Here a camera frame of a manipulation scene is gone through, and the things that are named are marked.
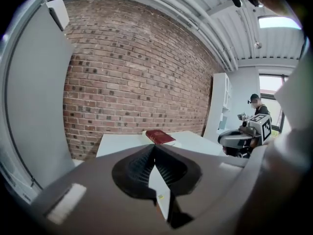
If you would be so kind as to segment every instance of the ceiling light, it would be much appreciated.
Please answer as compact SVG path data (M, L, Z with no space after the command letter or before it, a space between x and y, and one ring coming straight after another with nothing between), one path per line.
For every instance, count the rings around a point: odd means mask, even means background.
M260 28L287 27L301 29L291 18L285 17L262 17L259 18Z

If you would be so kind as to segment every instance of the man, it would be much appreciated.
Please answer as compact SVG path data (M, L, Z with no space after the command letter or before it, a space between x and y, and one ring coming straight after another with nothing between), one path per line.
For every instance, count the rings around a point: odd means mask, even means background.
M250 103L255 110L255 115L257 114L267 114L270 115L268 108L262 103L260 97L257 94L252 94L250 97Z

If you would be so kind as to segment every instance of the white table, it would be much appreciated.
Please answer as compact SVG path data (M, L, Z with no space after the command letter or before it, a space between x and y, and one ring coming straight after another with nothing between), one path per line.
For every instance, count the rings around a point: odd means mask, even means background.
M182 149L200 152L208 155L223 156L223 148L210 140L200 137L191 131L168 133L181 143ZM97 157L122 151L128 148L150 144L142 135L112 135L104 134L100 142Z

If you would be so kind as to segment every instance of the brick wall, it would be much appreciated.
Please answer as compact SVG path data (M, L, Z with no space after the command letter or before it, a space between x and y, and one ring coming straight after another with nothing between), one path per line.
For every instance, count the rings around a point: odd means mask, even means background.
M64 91L73 158L95 157L103 133L201 134L212 75L223 72L182 25L128 0L66 1L75 46Z

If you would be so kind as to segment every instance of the white ceiling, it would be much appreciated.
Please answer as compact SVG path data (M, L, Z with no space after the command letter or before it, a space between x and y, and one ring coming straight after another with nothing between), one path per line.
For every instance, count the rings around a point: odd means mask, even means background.
M136 0L150 5L184 24L211 50L225 70L241 66L294 68L304 36L293 28L263 28L259 16L271 16L267 8L244 0L237 8L231 0ZM262 44L261 49L254 47Z

